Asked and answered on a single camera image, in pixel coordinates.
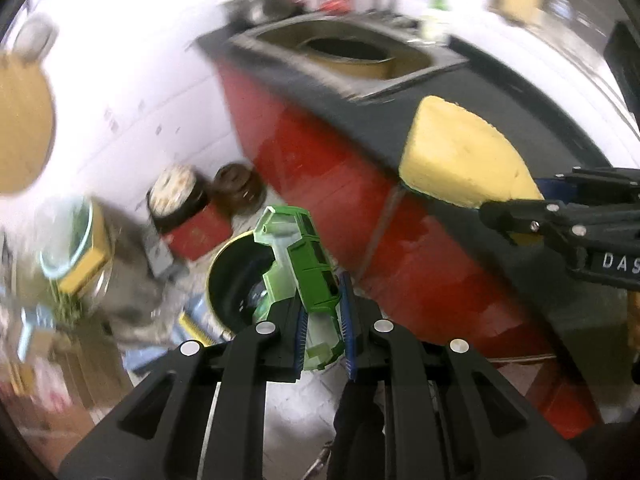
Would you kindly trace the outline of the yellow sponge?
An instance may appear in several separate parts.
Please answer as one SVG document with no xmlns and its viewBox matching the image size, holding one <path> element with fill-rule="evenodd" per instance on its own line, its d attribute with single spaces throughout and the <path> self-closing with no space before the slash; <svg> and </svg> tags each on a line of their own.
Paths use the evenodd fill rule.
<svg viewBox="0 0 640 480">
<path fill-rule="evenodd" d="M 540 222 L 520 220 L 544 196 L 520 153 L 485 119 L 439 96 L 427 96 L 416 110 L 398 174 L 414 192 L 474 210 L 491 229 L 519 243 L 537 233 Z"/>
</svg>

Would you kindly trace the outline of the black trash bin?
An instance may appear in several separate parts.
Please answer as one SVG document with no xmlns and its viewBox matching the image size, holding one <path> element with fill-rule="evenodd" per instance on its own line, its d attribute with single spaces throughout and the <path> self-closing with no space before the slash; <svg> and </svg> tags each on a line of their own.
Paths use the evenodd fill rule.
<svg viewBox="0 0 640 480">
<path fill-rule="evenodd" d="M 216 253 L 206 275 L 205 298 L 210 312 L 230 338 L 254 323 L 266 296 L 262 277 L 274 263 L 270 246 L 247 231 L 228 240 Z"/>
</svg>

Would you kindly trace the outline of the red cabinet front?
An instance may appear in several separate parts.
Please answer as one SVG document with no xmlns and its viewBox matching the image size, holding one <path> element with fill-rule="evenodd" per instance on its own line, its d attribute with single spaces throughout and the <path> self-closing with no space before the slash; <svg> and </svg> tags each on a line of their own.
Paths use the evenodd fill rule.
<svg viewBox="0 0 640 480">
<path fill-rule="evenodd" d="M 460 337 L 497 359 L 562 436 L 599 421 L 548 323 L 425 200 L 337 128 L 230 62 L 216 67 L 244 154 L 285 203 L 310 212 L 324 247 L 386 314 L 420 339 Z"/>
</svg>

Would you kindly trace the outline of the red box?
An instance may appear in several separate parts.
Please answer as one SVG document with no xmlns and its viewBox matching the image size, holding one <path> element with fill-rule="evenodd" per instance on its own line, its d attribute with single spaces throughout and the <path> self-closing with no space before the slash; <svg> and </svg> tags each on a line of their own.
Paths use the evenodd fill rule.
<svg viewBox="0 0 640 480">
<path fill-rule="evenodd" d="M 231 220 L 213 203 L 160 236 L 175 256 L 189 261 L 198 260 L 230 237 Z"/>
</svg>

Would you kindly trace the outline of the floral lidded pot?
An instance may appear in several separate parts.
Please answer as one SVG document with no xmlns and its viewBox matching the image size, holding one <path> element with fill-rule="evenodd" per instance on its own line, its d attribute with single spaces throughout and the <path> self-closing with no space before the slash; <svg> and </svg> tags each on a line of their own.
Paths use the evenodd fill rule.
<svg viewBox="0 0 640 480">
<path fill-rule="evenodd" d="M 206 181 L 191 166 L 166 168 L 146 194 L 146 204 L 158 232 L 181 226 L 209 203 Z"/>
</svg>

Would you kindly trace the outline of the teal bowl with greens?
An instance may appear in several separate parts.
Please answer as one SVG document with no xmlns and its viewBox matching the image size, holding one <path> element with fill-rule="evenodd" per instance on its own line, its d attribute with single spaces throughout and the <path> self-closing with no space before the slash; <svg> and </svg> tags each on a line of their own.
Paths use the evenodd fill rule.
<svg viewBox="0 0 640 480">
<path fill-rule="evenodd" d="M 90 198 L 74 198 L 56 205 L 46 223 L 46 238 L 38 254 L 43 275 L 59 280 L 85 253 L 93 224 Z"/>
</svg>

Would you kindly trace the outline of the brown ceramic jar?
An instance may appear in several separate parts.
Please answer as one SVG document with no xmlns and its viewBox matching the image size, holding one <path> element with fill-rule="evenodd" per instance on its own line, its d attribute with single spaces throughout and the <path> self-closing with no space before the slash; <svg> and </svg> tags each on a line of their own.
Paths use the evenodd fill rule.
<svg viewBox="0 0 640 480">
<path fill-rule="evenodd" d="M 212 190 L 217 203 L 229 216 L 249 216 L 264 203 L 266 188 L 259 174 L 239 162 L 222 166 Z"/>
</svg>

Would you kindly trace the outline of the steel sink basin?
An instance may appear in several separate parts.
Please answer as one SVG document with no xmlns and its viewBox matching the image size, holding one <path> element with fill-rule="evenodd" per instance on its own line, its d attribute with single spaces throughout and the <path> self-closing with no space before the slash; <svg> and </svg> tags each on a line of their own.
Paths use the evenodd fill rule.
<svg viewBox="0 0 640 480">
<path fill-rule="evenodd" d="M 468 59 L 365 15 L 304 14 L 239 32 L 231 43 L 303 73 L 349 101 L 385 96 Z"/>
</svg>

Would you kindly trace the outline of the round wooden board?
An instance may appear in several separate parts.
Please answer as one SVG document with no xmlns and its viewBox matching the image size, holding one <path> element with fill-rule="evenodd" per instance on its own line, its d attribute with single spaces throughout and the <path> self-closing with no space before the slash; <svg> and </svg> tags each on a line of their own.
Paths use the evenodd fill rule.
<svg viewBox="0 0 640 480">
<path fill-rule="evenodd" d="M 38 63 L 1 52 L 1 194 L 24 192 L 40 177 L 54 143 L 55 112 Z"/>
</svg>

